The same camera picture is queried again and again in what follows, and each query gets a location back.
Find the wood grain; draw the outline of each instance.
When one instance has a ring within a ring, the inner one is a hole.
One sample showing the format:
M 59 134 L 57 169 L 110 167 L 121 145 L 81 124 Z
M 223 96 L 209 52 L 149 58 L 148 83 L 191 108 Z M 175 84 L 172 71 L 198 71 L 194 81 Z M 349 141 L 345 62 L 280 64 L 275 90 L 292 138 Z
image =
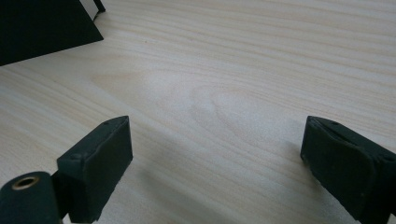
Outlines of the wood grain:
M 129 115 L 98 223 L 356 223 L 303 165 L 304 123 L 396 152 L 395 1 L 103 3 L 104 41 L 0 67 L 0 185 Z

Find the black object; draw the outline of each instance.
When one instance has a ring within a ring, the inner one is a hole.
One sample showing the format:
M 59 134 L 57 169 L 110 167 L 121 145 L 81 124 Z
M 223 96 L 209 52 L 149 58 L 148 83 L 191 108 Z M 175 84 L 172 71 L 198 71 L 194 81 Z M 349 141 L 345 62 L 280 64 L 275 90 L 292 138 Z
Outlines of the black object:
M 129 119 L 110 119 L 58 160 L 59 170 L 21 175 L 0 190 L 0 223 L 59 224 L 99 218 L 133 159 Z
M 301 158 L 355 219 L 384 224 L 396 214 L 396 155 L 337 122 L 308 117 Z
M 100 0 L 94 0 L 104 12 Z M 79 0 L 1 0 L 0 65 L 103 40 Z

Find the table surface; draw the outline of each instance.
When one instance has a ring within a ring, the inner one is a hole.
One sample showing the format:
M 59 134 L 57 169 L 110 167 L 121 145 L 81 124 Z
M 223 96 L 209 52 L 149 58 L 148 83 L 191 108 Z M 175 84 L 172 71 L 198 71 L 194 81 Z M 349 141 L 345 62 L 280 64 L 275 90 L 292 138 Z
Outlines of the table surface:
M 0 67 L 0 185 L 128 115 L 98 223 L 357 223 L 299 153 L 308 115 L 396 152 L 394 0 L 103 3 L 104 41 Z

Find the light wood surface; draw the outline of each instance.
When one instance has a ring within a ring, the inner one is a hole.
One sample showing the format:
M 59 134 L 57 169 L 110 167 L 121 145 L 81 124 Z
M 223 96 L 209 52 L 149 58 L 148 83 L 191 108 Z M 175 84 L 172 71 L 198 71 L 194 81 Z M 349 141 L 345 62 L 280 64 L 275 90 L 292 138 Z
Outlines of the light wood surface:
M 357 223 L 299 153 L 308 115 L 396 152 L 394 0 L 103 3 L 104 41 L 0 67 L 0 185 L 128 115 L 98 223 Z

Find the round screw hole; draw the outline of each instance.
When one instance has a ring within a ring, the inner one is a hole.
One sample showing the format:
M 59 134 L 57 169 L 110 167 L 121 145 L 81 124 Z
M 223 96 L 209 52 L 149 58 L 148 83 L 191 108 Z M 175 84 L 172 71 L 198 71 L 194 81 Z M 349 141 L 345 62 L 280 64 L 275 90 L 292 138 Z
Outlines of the round screw hole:
M 29 189 L 38 182 L 38 176 L 27 176 L 15 182 L 12 188 L 15 190 Z

